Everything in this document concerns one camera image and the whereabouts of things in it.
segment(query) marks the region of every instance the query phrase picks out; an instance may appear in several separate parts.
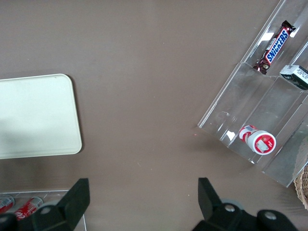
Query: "red and white container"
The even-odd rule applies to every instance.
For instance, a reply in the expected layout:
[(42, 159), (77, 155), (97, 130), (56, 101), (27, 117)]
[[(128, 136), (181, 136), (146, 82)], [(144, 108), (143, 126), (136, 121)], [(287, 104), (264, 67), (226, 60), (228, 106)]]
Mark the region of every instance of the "red and white container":
[(15, 200), (12, 196), (3, 194), (0, 196), (0, 214), (5, 213), (15, 204)]
[(276, 139), (272, 134), (258, 130), (253, 125), (243, 127), (240, 130), (239, 137), (252, 151), (259, 155), (268, 155), (276, 147)]
[(17, 217), (17, 220), (22, 220), (26, 217), (29, 217), (33, 214), (41, 205), (43, 204), (43, 200), (39, 197), (32, 197), (28, 200), (23, 206), (21, 206), (18, 210), (14, 213)]

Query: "soda can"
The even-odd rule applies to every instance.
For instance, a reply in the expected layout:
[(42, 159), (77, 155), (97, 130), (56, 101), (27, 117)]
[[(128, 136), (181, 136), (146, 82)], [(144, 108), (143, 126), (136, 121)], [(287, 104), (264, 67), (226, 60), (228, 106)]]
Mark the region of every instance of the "soda can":
[(41, 207), (43, 203), (43, 200), (39, 197), (32, 197), (23, 206), (14, 212), (17, 220), (22, 220), (26, 217), (29, 217), (31, 214), (37, 211), (37, 209)]
[(5, 213), (15, 204), (15, 200), (12, 196), (3, 194), (0, 195), (0, 214)]

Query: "clear acrylic display stand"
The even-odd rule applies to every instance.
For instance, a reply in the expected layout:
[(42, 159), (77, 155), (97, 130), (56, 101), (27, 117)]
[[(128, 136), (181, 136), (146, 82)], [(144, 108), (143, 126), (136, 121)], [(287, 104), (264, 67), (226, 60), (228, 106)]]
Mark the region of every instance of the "clear acrylic display stand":
[[(296, 30), (263, 75), (252, 66), (284, 20)], [(307, 46), (308, 1), (280, 1), (198, 124), (284, 186), (289, 186), (308, 162), (308, 90), (299, 89), (279, 72), (291, 64), (308, 69)], [(238, 138), (245, 125), (273, 134), (277, 140), (274, 151), (254, 153)]]
[[(33, 192), (7, 192), (0, 193), (0, 197), (3, 194), (11, 195), (15, 200), (15, 205), (7, 211), (7, 213), (13, 213), (19, 209), (23, 204), (25, 204), (31, 197), (38, 196), (44, 201), (44, 204), (52, 204), (59, 202), (62, 197), (68, 192), (65, 191), (33, 191)], [(79, 223), (76, 225), (74, 231), (86, 231), (85, 216), (83, 215)]]

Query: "plastic tray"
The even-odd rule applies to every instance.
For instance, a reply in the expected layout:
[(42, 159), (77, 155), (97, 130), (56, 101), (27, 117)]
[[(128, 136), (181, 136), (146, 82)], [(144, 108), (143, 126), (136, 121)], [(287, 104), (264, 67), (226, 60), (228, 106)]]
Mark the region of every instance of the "plastic tray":
[(0, 80), (0, 159), (76, 154), (81, 146), (68, 76)]

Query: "metal screw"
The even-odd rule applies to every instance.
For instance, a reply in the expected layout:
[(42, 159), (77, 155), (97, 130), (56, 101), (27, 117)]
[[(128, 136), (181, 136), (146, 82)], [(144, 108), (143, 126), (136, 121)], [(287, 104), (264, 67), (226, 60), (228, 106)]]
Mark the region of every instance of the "metal screw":
[(4, 223), (8, 220), (8, 217), (2, 217), (0, 218), (0, 223)]
[(265, 212), (264, 215), (265, 215), (266, 218), (268, 218), (270, 220), (276, 220), (277, 219), (276, 215), (273, 214), (272, 212)]
[(41, 210), (41, 214), (47, 214), (47, 213), (49, 213), (50, 212), (50, 208), (49, 207), (45, 207), (45, 208), (43, 208), (42, 210)]
[(235, 208), (234, 208), (232, 205), (226, 205), (226, 206), (225, 206), (225, 209), (226, 209), (228, 212), (234, 212), (234, 211), (235, 211)]

